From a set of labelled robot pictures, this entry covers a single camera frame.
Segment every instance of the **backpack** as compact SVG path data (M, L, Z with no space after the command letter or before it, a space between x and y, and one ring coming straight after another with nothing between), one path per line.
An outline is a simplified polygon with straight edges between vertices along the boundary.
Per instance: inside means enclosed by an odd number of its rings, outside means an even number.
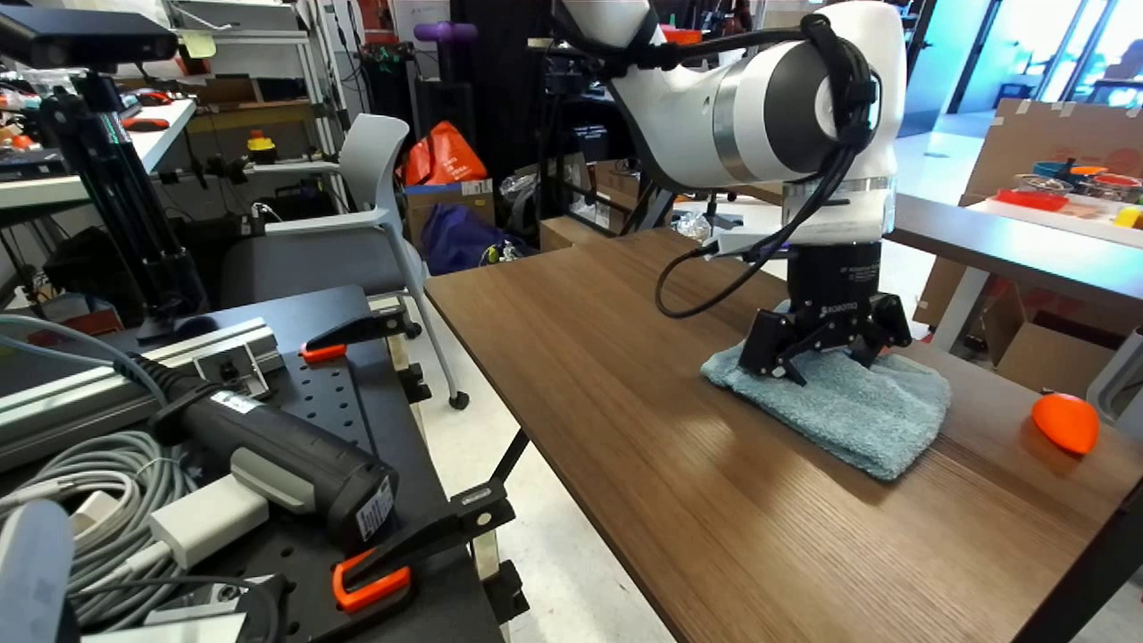
M424 221L424 259L432 275L487 264L487 250L506 236L480 221L467 208L441 208Z

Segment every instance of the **chair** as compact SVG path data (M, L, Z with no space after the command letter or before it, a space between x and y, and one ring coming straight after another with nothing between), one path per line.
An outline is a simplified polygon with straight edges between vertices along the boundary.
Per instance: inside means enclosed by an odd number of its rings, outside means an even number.
M400 312L412 298L449 386L449 407L467 407L424 312L430 267L405 238L397 212L393 164L407 132L400 117L359 115L336 161L359 212L265 225L265 236L251 236L226 255L219 298L251 302L347 283L365 286L365 292L397 292Z

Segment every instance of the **gray cloth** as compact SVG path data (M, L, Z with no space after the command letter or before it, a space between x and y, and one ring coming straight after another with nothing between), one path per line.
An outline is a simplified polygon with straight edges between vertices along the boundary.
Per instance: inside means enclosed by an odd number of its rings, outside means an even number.
M901 355L871 369L840 349L801 355L791 364L809 386L797 386L747 376L740 349L710 355L703 376L881 483L901 477L928 451L954 395L941 373Z

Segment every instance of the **orange bag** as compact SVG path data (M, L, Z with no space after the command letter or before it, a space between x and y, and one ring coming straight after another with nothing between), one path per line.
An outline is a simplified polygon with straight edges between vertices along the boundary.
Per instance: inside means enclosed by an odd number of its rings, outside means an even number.
M418 139L407 154L405 154L405 168L400 168L400 182L405 187L422 187L432 175L432 150L430 139Z
M400 182L405 187L449 187L467 179L487 179L491 168L476 157L457 124L441 121L418 139L407 157Z
M449 121L435 121L430 129L430 148L432 148L430 187L467 182L467 179L491 175L487 164L467 148L467 139L461 136L461 129Z

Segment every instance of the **wooden tabletop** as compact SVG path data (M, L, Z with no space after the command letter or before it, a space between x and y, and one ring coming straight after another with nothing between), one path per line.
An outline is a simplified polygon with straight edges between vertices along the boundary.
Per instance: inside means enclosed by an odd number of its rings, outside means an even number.
M891 238L954 256L1006 279L1063 279L1143 300L1143 250L1034 221L975 213L950 204L896 198Z
M1034 392L928 346L954 386L941 442L881 486L700 377L780 283L673 320L673 232L432 283L432 300L681 639L1011 639L1143 470L1027 423ZM680 271L707 298L728 264Z

